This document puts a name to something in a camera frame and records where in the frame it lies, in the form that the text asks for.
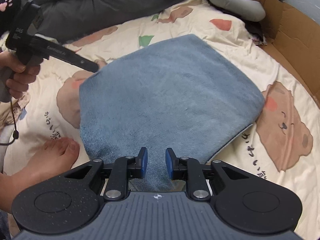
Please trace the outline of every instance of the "device handle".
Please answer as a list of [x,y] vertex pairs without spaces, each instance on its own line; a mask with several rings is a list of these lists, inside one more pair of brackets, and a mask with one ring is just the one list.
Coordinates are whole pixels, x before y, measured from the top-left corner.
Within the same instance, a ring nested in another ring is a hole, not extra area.
[[[27,66],[25,71],[28,71],[28,66],[37,66],[42,63],[41,57],[35,56],[32,52],[27,50],[17,49],[16,56],[18,60]],[[0,69],[0,102],[9,103],[12,96],[9,93],[9,88],[6,86],[8,79],[13,79],[15,72],[9,67]]]

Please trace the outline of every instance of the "metal screw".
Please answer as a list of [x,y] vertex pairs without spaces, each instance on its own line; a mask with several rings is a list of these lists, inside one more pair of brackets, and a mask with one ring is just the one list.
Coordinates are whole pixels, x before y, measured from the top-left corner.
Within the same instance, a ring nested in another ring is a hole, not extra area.
[[207,196],[209,196],[209,193],[205,190],[196,190],[193,195],[196,198],[206,198]]
[[117,198],[117,197],[121,196],[121,192],[119,190],[115,190],[115,189],[108,190],[106,192],[106,196],[109,198]]

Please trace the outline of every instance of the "pink cheek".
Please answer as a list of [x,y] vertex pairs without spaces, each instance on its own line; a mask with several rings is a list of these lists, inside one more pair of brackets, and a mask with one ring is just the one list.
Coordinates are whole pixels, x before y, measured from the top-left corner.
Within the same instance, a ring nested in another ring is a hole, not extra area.
[[278,104],[272,97],[267,97],[264,108],[266,108],[269,111],[274,112],[277,110]]
[[85,79],[74,81],[71,83],[73,89],[79,89],[80,85],[84,82]]

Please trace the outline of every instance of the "blue denim fabric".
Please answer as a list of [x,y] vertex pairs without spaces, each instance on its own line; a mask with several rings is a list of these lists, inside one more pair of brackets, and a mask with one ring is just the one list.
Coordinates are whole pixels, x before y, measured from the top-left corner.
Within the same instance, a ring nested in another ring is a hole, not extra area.
[[139,191],[168,191],[165,149],[207,162],[258,117],[252,81],[195,35],[121,57],[80,86],[80,134],[91,159],[112,163],[148,148]]

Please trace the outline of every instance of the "toenail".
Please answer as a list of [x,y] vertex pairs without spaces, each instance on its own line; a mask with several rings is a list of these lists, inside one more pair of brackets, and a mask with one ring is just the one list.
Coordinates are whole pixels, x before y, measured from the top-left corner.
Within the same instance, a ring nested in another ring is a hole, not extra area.
[[70,142],[69,147],[71,150],[75,150],[76,149],[76,144],[74,142]]

